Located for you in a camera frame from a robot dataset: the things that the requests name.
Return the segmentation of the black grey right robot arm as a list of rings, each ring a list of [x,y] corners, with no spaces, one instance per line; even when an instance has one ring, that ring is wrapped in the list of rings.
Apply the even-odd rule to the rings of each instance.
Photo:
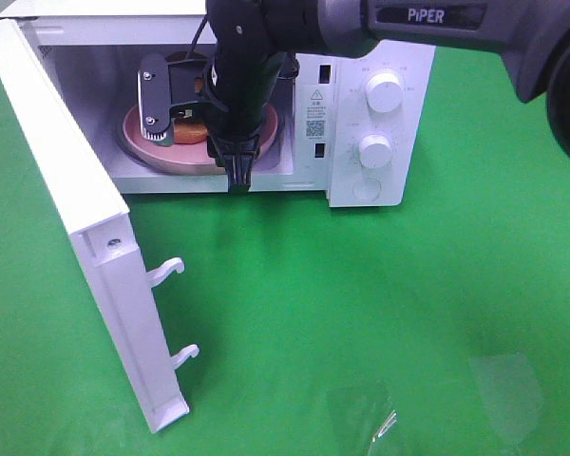
[[[570,1],[209,1],[202,23],[210,60],[142,60],[142,135],[164,142],[191,110],[228,188],[245,192],[259,154],[265,106],[295,53],[358,58],[383,40],[497,53],[522,102],[546,98],[547,118],[570,157]]]

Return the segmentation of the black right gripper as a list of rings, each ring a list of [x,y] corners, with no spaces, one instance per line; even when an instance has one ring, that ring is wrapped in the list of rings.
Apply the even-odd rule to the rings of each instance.
[[[171,116],[177,119],[191,111],[216,135],[209,137],[208,153],[225,170],[228,192],[247,193],[259,155],[255,134],[286,57],[282,51],[254,55],[217,49],[209,58],[168,65],[160,54],[145,56],[138,72],[142,136],[170,145]]]

